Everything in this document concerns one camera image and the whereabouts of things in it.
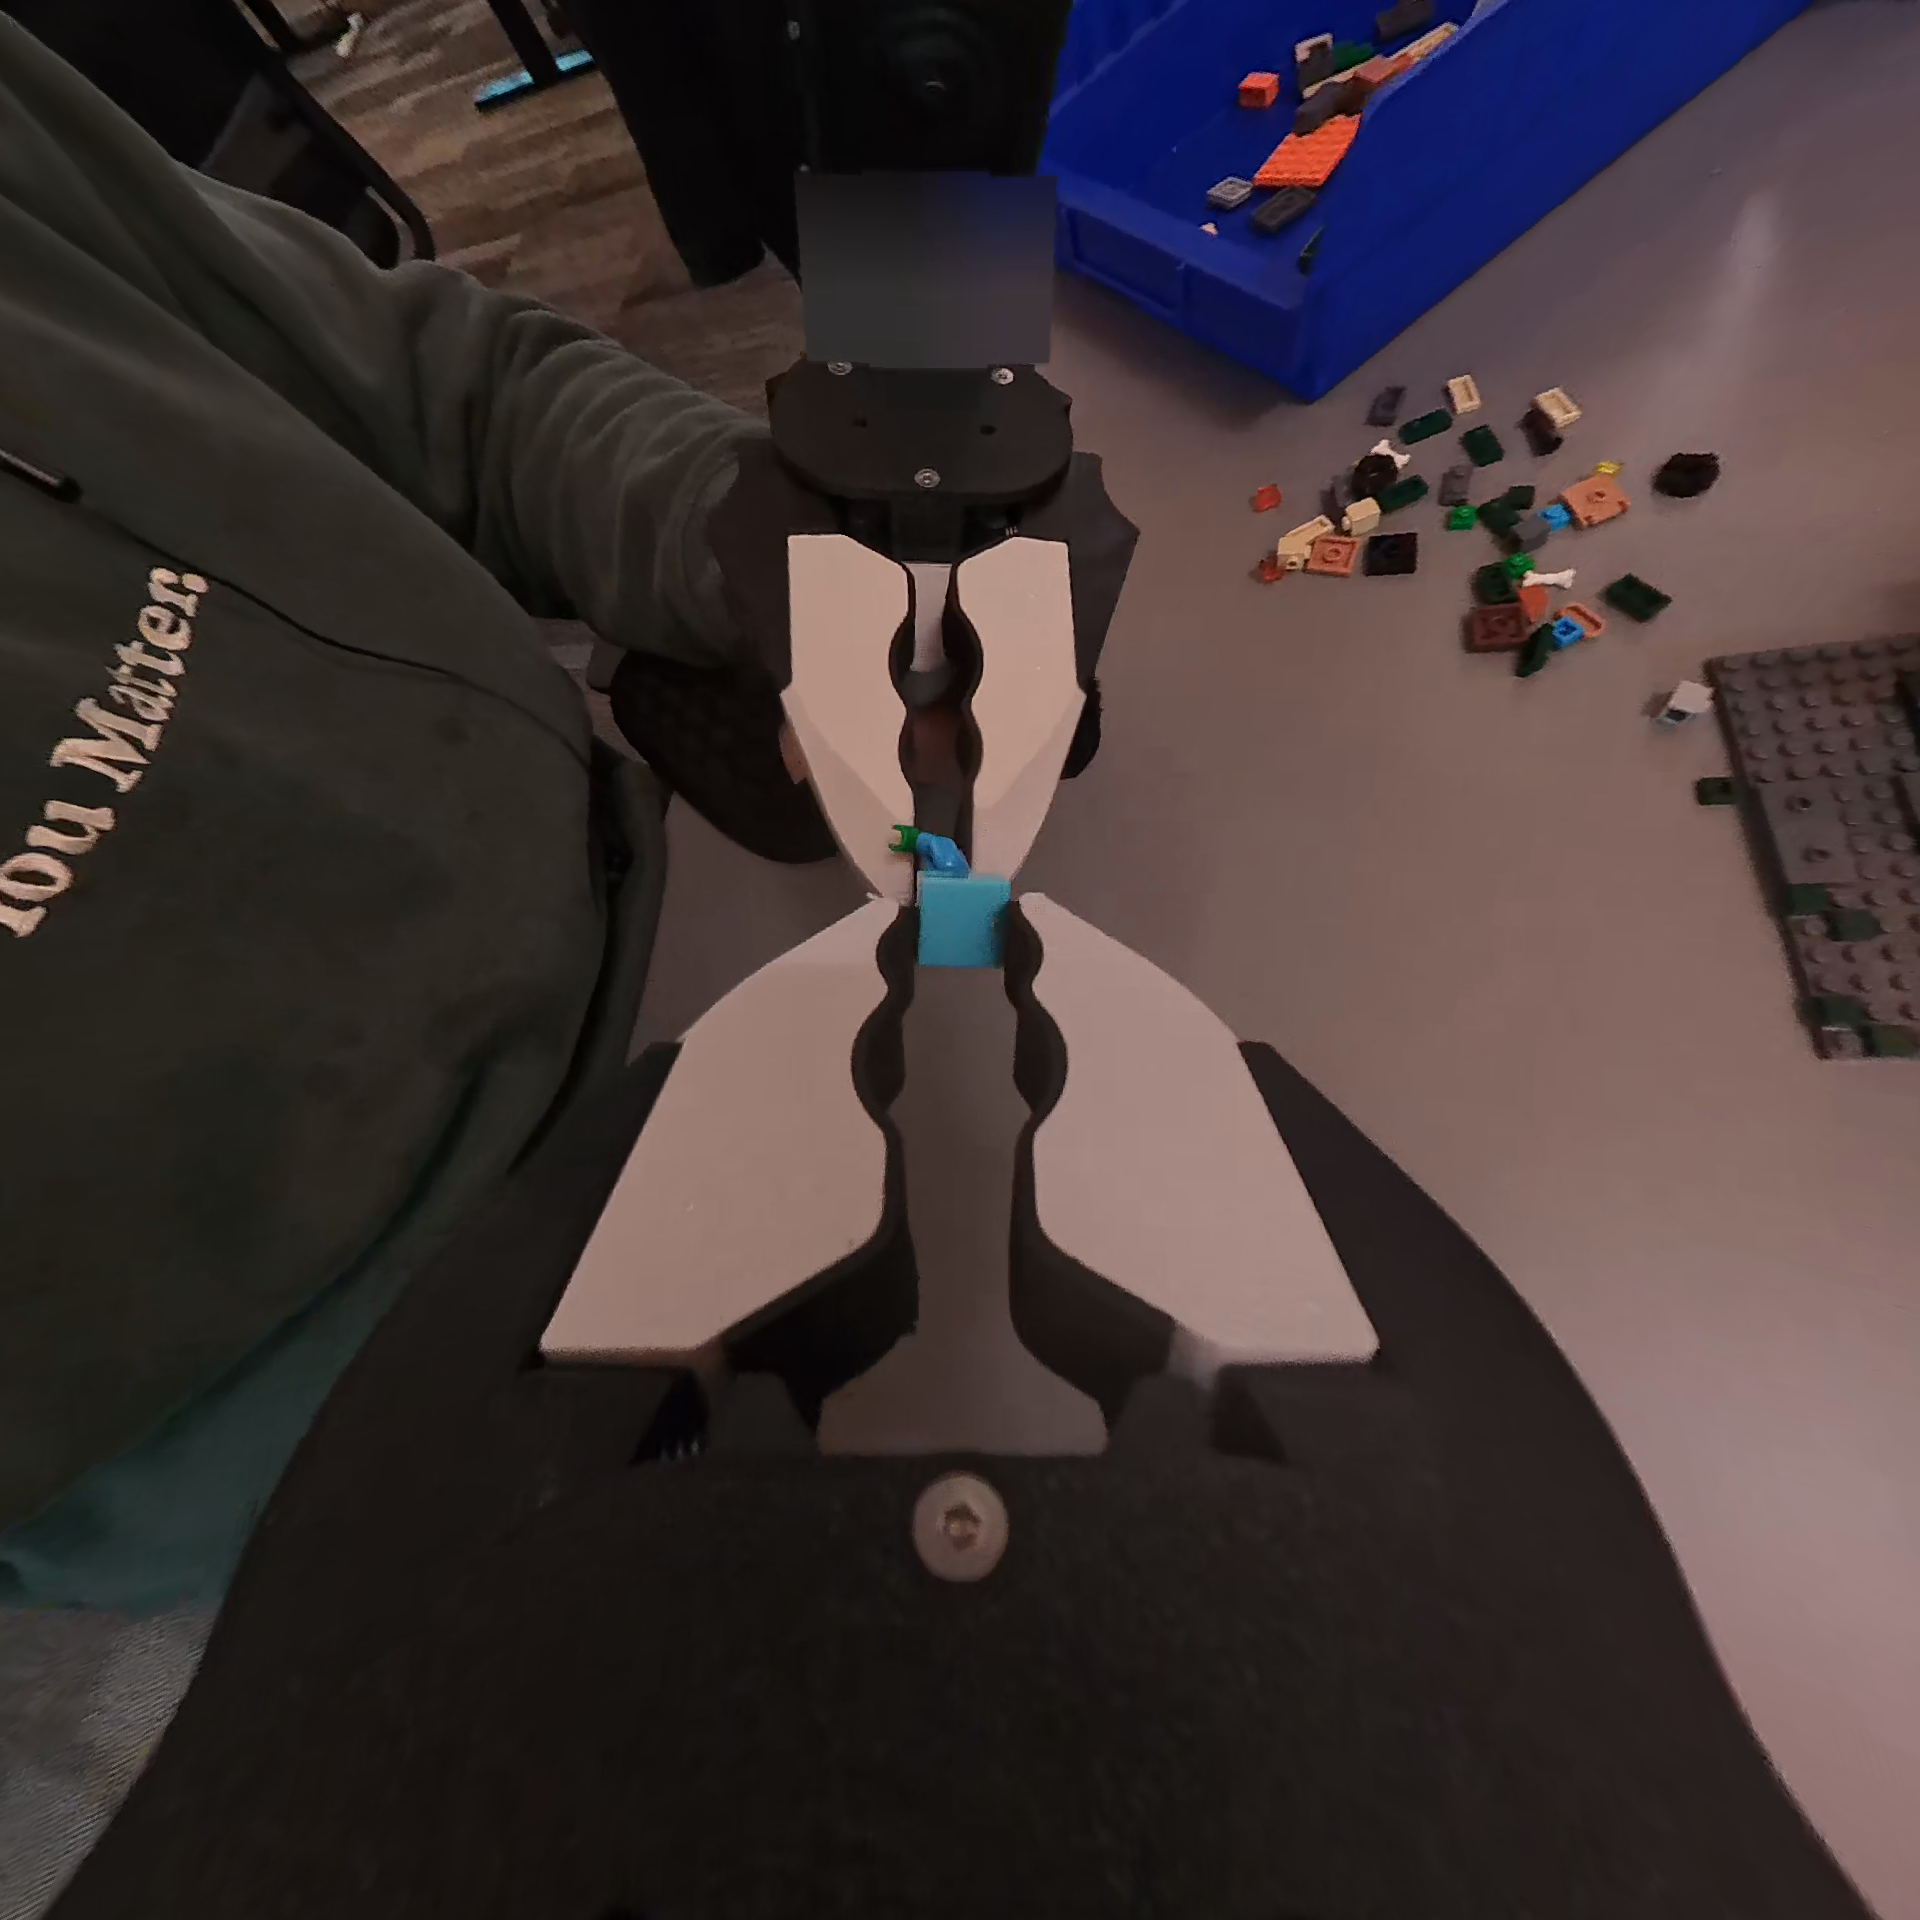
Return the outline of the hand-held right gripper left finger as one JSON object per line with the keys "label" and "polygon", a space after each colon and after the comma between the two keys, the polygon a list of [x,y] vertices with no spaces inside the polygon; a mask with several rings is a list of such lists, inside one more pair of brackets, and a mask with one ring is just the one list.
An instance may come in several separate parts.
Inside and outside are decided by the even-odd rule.
{"label": "hand-held right gripper left finger", "polygon": [[892,1105],[921,916],[866,902],[679,1047],[544,1327],[547,1366],[770,1374],[808,1427],[921,1319]]}

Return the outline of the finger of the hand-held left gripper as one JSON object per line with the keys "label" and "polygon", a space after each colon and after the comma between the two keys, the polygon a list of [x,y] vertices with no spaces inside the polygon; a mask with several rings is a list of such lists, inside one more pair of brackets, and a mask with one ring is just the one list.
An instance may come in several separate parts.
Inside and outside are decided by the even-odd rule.
{"label": "finger of the hand-held left gripper", "polygon": [[958,596],[979,636],[972,869],[1013,877],[1050,816],[1082,718],[1071,547],[996,540],[958,568]]}
{"label": "finger of the hand-held left gripper", "polygon": [[889,902],[913,894],[896,828],[913,818],[902,770],[905,707],[892,642],[912,623],[912,574],[842,533],[786,538],[783,716],[814,802],[850,869]]}

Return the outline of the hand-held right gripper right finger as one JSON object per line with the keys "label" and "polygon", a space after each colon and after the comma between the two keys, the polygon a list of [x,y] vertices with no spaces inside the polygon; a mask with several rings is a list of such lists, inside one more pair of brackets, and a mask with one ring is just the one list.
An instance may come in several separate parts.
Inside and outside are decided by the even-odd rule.
{"label": "hand-held right gripper right finger", "polygon": [[1233,1029],[1050,894],[1007,911],[1025,1126],[1019,1345],[1121,1446],[1137,1387],[1205,1414],[1230,1374],[1367,1371],[1381,1327]]}

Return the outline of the cyan toy helmet brick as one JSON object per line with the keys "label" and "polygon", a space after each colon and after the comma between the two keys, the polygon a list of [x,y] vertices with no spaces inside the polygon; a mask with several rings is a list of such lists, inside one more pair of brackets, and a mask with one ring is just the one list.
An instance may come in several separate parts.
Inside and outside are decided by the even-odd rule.
{"label": "cyan toy helmet brick", "polygon": [[921,873],[921,967],[986,967],[1007,960],[1010,877]]}

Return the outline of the grey desk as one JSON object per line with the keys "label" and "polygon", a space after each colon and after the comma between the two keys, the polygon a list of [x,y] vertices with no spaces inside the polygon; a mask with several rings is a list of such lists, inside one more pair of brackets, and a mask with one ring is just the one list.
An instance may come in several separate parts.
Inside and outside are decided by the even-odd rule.
{"label": "grey desk", "polygon": [[[1025,882],[1280,1047],[1529,1295],[1722,1661],[1879,1916],[1915,1916],[1915,1066],[1815,1058],[1706,724],[1711,654],[1915,632],[1915,5],[1820,5],[1317,406],[1081,276],[1056,358],[1144,540],[1108,736]],[[1582,406],[1537,483],[1654,623],[1515,682],[1479,540],[1274,580],[1372,397]]]}

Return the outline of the black mesh wrist rest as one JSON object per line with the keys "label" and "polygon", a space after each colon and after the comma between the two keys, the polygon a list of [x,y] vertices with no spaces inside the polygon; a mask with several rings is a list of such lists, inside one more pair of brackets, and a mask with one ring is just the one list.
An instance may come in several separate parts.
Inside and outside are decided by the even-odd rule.
{"label": "black mesh wrist rest", "polygon": [[761,674],[626,654],[610,682],[626,742],[732,846],[776,863],[838,861],[838,838],[783,757],[783,699]]}

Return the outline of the blue plastic bin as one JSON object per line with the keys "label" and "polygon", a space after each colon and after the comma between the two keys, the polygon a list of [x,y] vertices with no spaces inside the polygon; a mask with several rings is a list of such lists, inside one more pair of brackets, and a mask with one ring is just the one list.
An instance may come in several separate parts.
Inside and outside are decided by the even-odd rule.
{"label": "blue plastic bin", "polygon": [[1367,104],[1280,236],[1217,210],[1296,112],[1313,38],[1402,44],[1388,5],[1071,5],[1041,173],[1060,268],[1317,400],[1722,83],[1798,0],[1434,5],[1452,38]]}

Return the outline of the heap of mixed toy plates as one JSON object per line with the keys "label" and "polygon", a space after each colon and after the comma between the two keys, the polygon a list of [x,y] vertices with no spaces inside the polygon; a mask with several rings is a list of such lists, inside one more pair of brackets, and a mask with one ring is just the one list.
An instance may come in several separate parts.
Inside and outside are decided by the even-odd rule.
{"label": "heap of mixed toy plates", "polygon": [[1372,99],[1425,66],[1452,38],[1462,24],[1425,0],[1388,5],[1372,38],[1300,38],[1291,44],[1291,129],[1250,176],[1212,180],[1203,234],[1222,234],[1222,219],[1241,210],[1259,236],[1300,223],[1352,155]]}

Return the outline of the scattered small toy bricks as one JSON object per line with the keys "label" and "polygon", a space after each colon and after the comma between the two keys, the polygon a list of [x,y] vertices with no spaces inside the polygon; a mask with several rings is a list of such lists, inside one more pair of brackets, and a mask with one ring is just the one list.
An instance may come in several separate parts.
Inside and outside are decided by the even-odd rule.
{"label": "scattered small toy bricks", "polygon": [[1537,678],[1617,628],[1677,611],[1677,559],[1628,557],[1658,510],[1704,504],[1716,451],[1628,461],[1582,442],[1564,386],[1497,412],[1476,375],[1384,384],[1363,406],[1363,446],[1317,486],[1250,493],[1264,522],[1257,588],[1427,580],[1465,654]]}

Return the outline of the person's green hoodie torso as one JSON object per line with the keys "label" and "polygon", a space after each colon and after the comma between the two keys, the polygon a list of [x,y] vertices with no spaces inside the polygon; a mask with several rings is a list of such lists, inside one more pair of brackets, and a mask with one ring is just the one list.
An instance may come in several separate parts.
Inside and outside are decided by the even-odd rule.
{"label": "person's green hoodie torso", "polygon": [[229,1501],[638,1022],[660,795],[415,501],[430,268],[3,24],[3,1533]]}

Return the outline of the grey toy baseplate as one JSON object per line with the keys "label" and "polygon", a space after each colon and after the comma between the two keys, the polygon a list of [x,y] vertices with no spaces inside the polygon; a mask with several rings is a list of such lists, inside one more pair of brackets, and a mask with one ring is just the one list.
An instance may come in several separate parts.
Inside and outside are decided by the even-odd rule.
{"label": "grey toy baseplate", "polygon": [[1920,636],[1706,666],[1728,792],[1820,1058],[1920,1054]]}

